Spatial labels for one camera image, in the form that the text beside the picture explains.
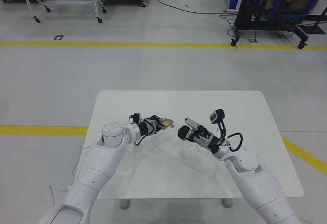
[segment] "yellow floor line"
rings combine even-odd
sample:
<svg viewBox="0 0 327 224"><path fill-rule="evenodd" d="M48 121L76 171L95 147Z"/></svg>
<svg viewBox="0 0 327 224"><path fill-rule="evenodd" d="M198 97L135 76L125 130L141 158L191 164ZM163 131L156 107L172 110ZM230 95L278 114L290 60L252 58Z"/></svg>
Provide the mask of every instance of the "yellow floor line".
<svg viewBox="0 0 327 224"><path fill-rule="evenodd" d="M65 42L65 41L0 41L0 45L17 46L134 46L170 48L233 48L231 44L220 43L150 43L150 42ZM235 48L251 49L297 49L296 45L237 44ZM305 46L306 50L327 50L327 46Z"/></svg>
<svg viewBox="0 0 327 224"><path fill-rule="evenodd" d="M327 175L327 164L325 162L319 160L318 158L316 158L312 154L308 153L301 147L299 147L296 144L294 144L293 142L289 141L287 138L285 138L285 137L282 137L282 138L283 138L284 144L286 145L286 148L289 151L293 152L295 155L297 155L298 157L305 160L308 164L312 165L313 167L317 168L318 170L323 172L325 175Z"/></svg>
<svg viewBox="0 0 327 224"><path fill-rule="evenodd" d="M0 134L29 134L48 136L86 136L87 127L66 126L23 126L23 125L0 125ZM287 138L282 137L286 148L307 163L327 175L327 164L295 145Z"/></svg>
<svg viewBox="0 0 327 224"><path fill-rule="evenodd" d="M87 127L0 125L0 134L86 136Z"/></svg>

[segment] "caster wheel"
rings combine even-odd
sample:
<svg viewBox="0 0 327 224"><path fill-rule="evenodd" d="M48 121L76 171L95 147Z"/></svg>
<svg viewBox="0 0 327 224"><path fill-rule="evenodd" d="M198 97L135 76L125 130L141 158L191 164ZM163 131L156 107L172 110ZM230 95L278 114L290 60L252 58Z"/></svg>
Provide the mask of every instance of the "caster wheel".
<svg viewBox="0 0 327 224"><path fill-rule="evenodd" d="M301 42L299 42L298 48L303 49L305 47L305 45L307 45L307 44L304 43L303 41L301 41Z"/></svg>

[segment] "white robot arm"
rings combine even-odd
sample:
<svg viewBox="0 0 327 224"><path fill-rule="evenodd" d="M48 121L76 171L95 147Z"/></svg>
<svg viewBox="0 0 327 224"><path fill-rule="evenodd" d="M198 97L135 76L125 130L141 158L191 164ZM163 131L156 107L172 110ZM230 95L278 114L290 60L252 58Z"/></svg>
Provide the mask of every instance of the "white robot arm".
<svg viewBox="0 0 327 224"><path fill-rule="evenodd" d="M244 199L267 224L301 224L278 180L255 153L242 146L242 134L235 133L227 137L240 136L237 146L226 140L224 117L221 109L215 110L209 117L212 124L218 124L220 138L190 118L185 119L189 127L181 127L178 136L199 144L223 161Z"/></svg>
<svg viewBox="0 0 327 224"><path fill-rule="evenodd" d="M99 140L90 147L79 167L77 178L65 198L47 213L40 224L89 224L91 208L102 187L115 174L126 148L167 127L173 121L140 114L130 116L132 123L109 123L102 128Z"/></svg>

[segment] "white table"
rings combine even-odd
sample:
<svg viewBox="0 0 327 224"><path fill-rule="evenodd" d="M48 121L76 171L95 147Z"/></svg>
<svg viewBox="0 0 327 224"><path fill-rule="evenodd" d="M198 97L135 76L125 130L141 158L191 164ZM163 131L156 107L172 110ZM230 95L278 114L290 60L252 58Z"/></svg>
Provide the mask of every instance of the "white table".
<svg viewBox="0 0 327 224"><path fill-rule="evenodd" d="M216 133L208 116L223 109L227 135L241 132L243 144L270 168L287 197L303 196L303 188L263 94L259 91L101 91L92 113L84 147L109 122L126 123L141 113L171 118L175 128L129 146L118 170L98 199L242 198L224 163L195 143L182 141L177 130L190 117Z"/></svg>

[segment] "concrete floor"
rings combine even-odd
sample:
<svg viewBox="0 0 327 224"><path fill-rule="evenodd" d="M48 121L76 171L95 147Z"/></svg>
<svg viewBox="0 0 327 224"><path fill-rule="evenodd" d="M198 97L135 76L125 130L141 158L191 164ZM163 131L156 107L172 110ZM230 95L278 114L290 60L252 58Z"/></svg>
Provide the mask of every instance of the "concrete floor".
<svg viewBox="0 0 327 224"><path fill-rule="evenodd" d="M151 0L146 8L107 6L103 23L90 2L0 1L0 40L230 43L227 22ZM221 12L226 1L165 0L201 12ZM327 24L321 25L327 32ZM254 36L247 32L245 38ZM296 45L274 32L259 44ZM327 35L308 44L327 45ZM327 51L238 48L0 46L0 124L88 126L100 90L259 90L281 135L327 163ZM0 135L0 223L36 223L53 205L49 185L66 188L84 137ZM289 199L301 219L327 223L327 176L289 153L305 190ZM65 193L54 192L55 201ZM238 199L97 200L91 223L263 223Z"/></svg>

